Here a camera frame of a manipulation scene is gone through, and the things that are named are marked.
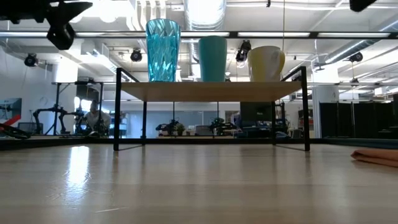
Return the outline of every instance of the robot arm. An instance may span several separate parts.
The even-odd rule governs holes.
[[[43,112],[43,111],[56,112],[56,110],[57,110],[57,108],[55,106],[53,106],[52,108],[47,108],[47,109],[37,109],[35,112],[33,112],[33,117],[35,118],[35,122],[36,122],[35,134],[41,133],[39,113]]]
[[[65,134],[65,132],[67,131],[67,129],[65,128],[65,125],[64,125],[64,123],[63,123],[63,117],[64,117],[65,115],[68,115],[68,112],[65,111],[63,108],[59,109],[59,112],[60,112],[60,116],[58,117],[58,119],[59,119],[60,122],[61,122],[61,134]]]

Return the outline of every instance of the fluorescent light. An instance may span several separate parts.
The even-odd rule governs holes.
[[[132,31],[132,32],[77,32],[76,38],[126,38],[126,37],[141,37],[146,38],[145,31]]]
[[[387,32],[321,32],[318,37],[363,37],[363,38],[373,38],[373,37],[388,37],[390,33]]]
[[[238,32],[238,37],[308,37],[309,32]]]
[[[184,44],[195,44],[198,42],[199,42],[199,39],[183,39],[183,40],[181,40],[181,43],[184,43]]]
[[[18,38],[24,38],[24,37],[46,37],[47,32],[9,32],[9,31],[4,31],[0,32],[0,37],[18,37]]]
[[[216,35],[219,37],[227,37],[229,36],[229,32],[200,32],[200,31],[181,32],[181,37],[208,37],[211,35]]]
[[[107,102],[114,102],[114,100],[103,100],[103,101],[107,101]],[[120,101],[123,101],[123,102],[132,102],[132,101],[142,101],[142,100],[139,100],[139,99],[131,99],[131,100],[120,100]]]

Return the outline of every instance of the black curtain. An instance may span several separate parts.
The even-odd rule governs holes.
[[[337,103],[320,103],[321,135],[337,137]]]
[[[338,137],[352,138],[353,116],[351,103],[338,104]]]
[[[376,131],[389,129],[394,125],[394,109],[392,103],[376,103]]]
[[[354,104],[356,138],[376,138],[374,103]]]

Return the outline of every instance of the cream mug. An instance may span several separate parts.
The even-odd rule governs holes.
[[[277,82],[285,65],[285,54],[275,46],[263,46],[248,53],[250,81]]]

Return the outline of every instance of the white wall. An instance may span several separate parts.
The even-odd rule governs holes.
[[[53,66],[53,82],[75,82],[78,76],[78,65],[70,60],[63,60],[62,62]],[[61,85],[59,105],[67,112],[75,110],[76,85]],[[67,131],[73,131],[75,124],[74,116],[64,116],[63,123]],[[57,130],[61,130],[61,123],[58,119]]]
[[[0,48],[0,99],[22,98],[22,122],[30,122],[30,111],[49,108],[55,103],[55,85],[52,72],[43,68],[28,68],[21,59],[8,55]],[[41,113],[44,131],[53,123],[53,113]]]

